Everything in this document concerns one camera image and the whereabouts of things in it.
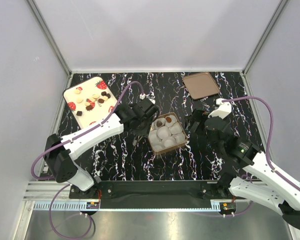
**white tray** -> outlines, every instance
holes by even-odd
[[[75,89],[81,89],[80,94],[76,94],[74,92]],[[102,92],[110,94],[110,98],[104,103],[99,103],[98,100],[96,100],[94,102],[93,109],[89,111],[86,110],[85,102],[87,99],[91,98],[94,94],[98,94],[101,97]],[[112,94],[106,83],[98,76],[68,88],[63,92],[63,97],[81,129],[104,119],[117,103],[117,99]],[[77,103],[77,98],[82,98],[83,101],[81,103]],[[78,111],[82,111],[82,116],[77,116]]]

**strawberry print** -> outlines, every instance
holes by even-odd
[[[107,84],[105,83],[105,81],[100,81],[100,82],[97,82],[95,84],[95,86],[98,88],[98,89],[102,89],[102,90],[105,90],[107,89]]]
[[[94,107],[95,107],[96,104],[93,101],[90,101],[88,98],[86,99],[86,101],[88,103],[90,103],[90,105],[92,106],[91,110],[94,109]]]
[[[72,111],[76,110],[76,105],[75,105],[74,102],[69,102],[69,103],[68,103],[68,106],[69,106],[69,108],[70,108]]]
[[[113,110],[114,108],[115,108],[114,106],[111,106],[111,107],[109,108],[109,111],[108,111],[108,112],[109,112],[109,113],[112,112],[112,110]]]

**gray floor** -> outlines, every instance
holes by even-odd
[[[239,203],[240,209],[247,203]],[[74,212],[52,212],[54,225]],[[92,240],[291,240],[288,225],[272,210],[253,204],[242,216],[208,217],[191,212],[97,212],[96,224],[87,239]],[[68,237],[78,237],[89,221],[76,216],[57,229]],[[58,240],[49,224],[47,211],[33,211],[27,240]]]

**white wall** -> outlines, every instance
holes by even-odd
[[[0,239],[11,239],[30,167],[67,77],[26,1],[0,1]]]
[[[289,1],[247,74],[274,115],[274,162],[300,181],[300,0]],[[269,114],[258,106],[265,128]]]
[[[72,70],[241,70],[280,0],[35,0]]]

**marble tabletop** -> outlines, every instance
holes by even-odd
[[[181,124],[194,109],[213,111],[217,98],[237,98],[247,95],[239,72],[211,72],[220,87],[218,95],[193,100],[183,85],[183,77],[196,72],[150,73],[88,73],[74,74],[71,86],[93,77],[101,77],[118,98],[124,87],[139,81],[147,96],[155,99],[161,114],[174,112]],[[123,97],[124,103],[135,103],[140,94],[132,86]],[[232,114],[226,119],[236,136],[246,138],[263,149],[251,106],[247,100],[232,103]],[[57,134],[67,135],[79,130],[79,126],[66,105]],[[225,162],[214,152],[204,137],[188,133],[188,142],[166,156],[155,157],[146,138],[133,146],[134,136],[124,132],[108,138],[82,154],[76,163],[104,181],[152,181],[152,180],[215,180],[223,171],[245,174],[231,163]]]

